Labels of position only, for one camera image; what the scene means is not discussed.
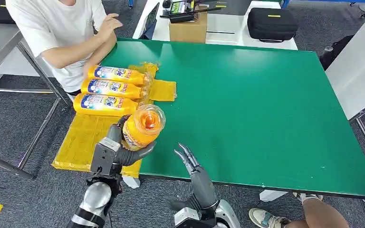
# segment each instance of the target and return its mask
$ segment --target shoe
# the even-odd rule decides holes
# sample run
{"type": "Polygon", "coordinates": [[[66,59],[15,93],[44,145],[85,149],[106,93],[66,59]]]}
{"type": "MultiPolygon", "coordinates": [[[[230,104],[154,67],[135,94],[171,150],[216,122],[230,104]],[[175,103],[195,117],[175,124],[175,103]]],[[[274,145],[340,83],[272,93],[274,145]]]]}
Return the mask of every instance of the shoe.
{"type": "Polygon", "coordinates": [[[276,217],[266,210],[251,208],[248,212],[251,221],[261,228],[282,228],[290,223],[286,217],[276,217]]]}
{"type": "Polygon", "coordinates": [[[305,193],[301,193],[301,192],[294,192],[293,195],[301,203],[303,203],[307,199],[318,199],[318,200],[321,200],[321,201],[323,199],[322,195],[316,195],[316,194],[305,194],[305,193]]]}

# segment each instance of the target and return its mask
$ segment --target white t-shirt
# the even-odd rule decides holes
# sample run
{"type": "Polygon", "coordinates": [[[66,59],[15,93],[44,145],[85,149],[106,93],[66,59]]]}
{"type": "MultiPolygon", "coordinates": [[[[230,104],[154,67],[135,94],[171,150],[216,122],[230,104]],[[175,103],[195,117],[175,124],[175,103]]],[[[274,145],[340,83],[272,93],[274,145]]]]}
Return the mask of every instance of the white t-shirt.
{"type": "MultiPolygon", "coordinates": [[[[76,0],[73,6],[59,0],[6,0],[6,6],[35,57],[51,48],[88,40],[94,35],[93,26],[98,31],[106,17],[101,0],[76,0]]],[[[90,55],[63,69],[43,60],[64,90],[70,93],[80,89],[83,65],[90,55]]]]}

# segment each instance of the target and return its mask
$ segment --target cardboard box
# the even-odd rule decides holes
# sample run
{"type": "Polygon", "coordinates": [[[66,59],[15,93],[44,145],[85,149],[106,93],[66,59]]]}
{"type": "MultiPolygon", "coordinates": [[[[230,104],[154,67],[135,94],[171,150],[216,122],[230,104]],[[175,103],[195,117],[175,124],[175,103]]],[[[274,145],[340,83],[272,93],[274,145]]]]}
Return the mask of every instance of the cardboard box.
{"type": "Polygon", "coordinates": [[[201,12],[195,15],[192,21],[169,23],[170,41],[205,43],[206,29],[208,28],[208,13],[201,12]]]}

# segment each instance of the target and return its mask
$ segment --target gray carpet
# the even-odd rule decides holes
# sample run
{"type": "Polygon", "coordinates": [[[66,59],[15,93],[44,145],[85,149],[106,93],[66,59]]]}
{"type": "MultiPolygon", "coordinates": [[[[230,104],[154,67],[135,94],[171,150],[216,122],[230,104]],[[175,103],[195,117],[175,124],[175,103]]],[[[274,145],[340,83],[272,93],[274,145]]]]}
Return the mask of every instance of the gray carpet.
{"type": "MultiPolygon", "coordinates": [[[[131,37],[145,2],[137,0],[130,10],[126,1],[105,1],[107,12],[117,12],[124,26],[118,36],[131,37]]],[[[363,21],[357,8],[347,3],[293,1],[289,8],[299,20],[296,37],[299,49],[321,51],[326,45],[343,36],[355,33],[363,21]]],[[[4,76],[0,87],[46,88],[37,77],[4,76]]],[[[54,102],[53,95],[27,95],[0,93],[0,157],[17,164],[37,132],[54,102]]],[[[78,207],[85,191],[85,172],[55,170],[54,159],[75,112],[63,104],[56,109],[52,120],[37,144],[26,170],[37,178],[26,181],[12,176],[0,168],[0,228],[51,228],[65,227],[78,207]]],[[[355,123],[351,123],[364,152],[365,139],[355,123]]],[[[112,207],[114,227],[169,228],[173,226],[173,213],[164,207],[166,196],[186,198],[190,183],[183,181],[145,179],[138,189],[125,185],[124,192],[112,207]]],[[[216,186],[218,195],[234,208],[242,227],[255,228],[248,219],[252,207],[267,209],[275,215],[290,219],[303,219],[300,202],[289,194],[269,203],[259,202],[260,190],[216,186]]],[[[365,228],[365,206],[360,200],[325,197],[325,202],[339,210],[353,228],[365,228]]]]}

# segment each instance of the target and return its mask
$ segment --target yellow bottle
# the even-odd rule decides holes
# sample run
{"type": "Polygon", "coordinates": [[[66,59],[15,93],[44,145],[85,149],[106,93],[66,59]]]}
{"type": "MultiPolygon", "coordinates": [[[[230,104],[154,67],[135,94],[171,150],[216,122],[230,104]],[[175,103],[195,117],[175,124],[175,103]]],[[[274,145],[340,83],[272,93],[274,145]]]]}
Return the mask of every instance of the yellow bottle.
{"type": "Polygon", "coordinates": [[[123,135],[132,151],[144,148],[153,142],[166,124],[164,112],[153,104],[142,105],[124,124],[123,135]]]}
{"type": "Polygon", "coordinates": [[[123,116],[136,111],[138,103],[128,98],[98,94],[78,94],[73,101],[77,113],[123,116]]]}
{"type": "Polygon", "coordinates": [[[92,66],[89,68],[88,78],[107,79],[117,82],[131,83],[136,86],[141,86],[145,83],[145,74],[139,73],[139,71],[108,67],[108,66],[92,66]]]}
{"type": "Polygon", "coordinates": [[[130,83],[102,79],[85,79],[80,89],[82,93],[120,96],[130,99],[143,98],[146,92],[130,83]]]}

